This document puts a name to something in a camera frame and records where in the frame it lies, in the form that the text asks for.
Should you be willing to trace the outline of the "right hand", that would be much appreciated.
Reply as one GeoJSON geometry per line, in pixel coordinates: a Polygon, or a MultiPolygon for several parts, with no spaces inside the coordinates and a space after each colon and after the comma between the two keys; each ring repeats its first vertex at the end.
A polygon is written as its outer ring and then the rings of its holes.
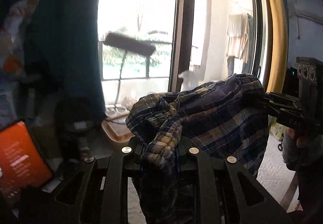
{"type": "Polygon", "coordinates": [[[315,157],[316,151],[307,137],[299,135],[294,129],[287,128],[282,141],[282,157],[290,171],[297,171],[315,157]]]}

